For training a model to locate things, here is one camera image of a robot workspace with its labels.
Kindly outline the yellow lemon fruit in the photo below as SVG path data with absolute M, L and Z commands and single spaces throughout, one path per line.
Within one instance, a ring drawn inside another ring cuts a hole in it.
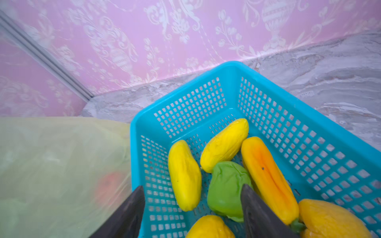
M 347 209 L 313 199 L 299 202 L 300 221 L 306 226 L 302 238 L 371 238 L 364 223 Z

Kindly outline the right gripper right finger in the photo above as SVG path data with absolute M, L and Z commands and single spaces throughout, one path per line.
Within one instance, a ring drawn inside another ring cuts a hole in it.
M 247 238 L 297 238 L 248 185 L 241 190 L 241 203 Z

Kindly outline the yellow round fruit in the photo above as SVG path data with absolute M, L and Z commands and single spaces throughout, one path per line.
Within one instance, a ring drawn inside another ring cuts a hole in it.
M 235 238 L 235 235 L 220 217 L 206 215 L 194 223 L 186 238 Z

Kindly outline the yellow plastic bag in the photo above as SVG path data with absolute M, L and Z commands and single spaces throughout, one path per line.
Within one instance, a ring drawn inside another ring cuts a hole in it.
M 95 202 L 99 180 L 112 172 L 126 175 L 126 200 L 132 192 L 129 124 L 1 118 L 1 237 L 89 237 L 123 203 Z

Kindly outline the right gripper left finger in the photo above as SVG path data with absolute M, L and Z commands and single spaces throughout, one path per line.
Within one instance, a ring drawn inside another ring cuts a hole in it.
M 144 208 L 144 189 L 140 185 L 90 238 L 137 238 Z

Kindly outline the green fruit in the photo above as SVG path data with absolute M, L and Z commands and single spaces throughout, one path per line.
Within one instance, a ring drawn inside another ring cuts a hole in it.
M 208 189 L 209 208 L 220 216 L 243 223 L 241 191 L 244 184 L 253 186 L 251 177 L 244 167 L 231 161 L 218 163 L 213 168 Z

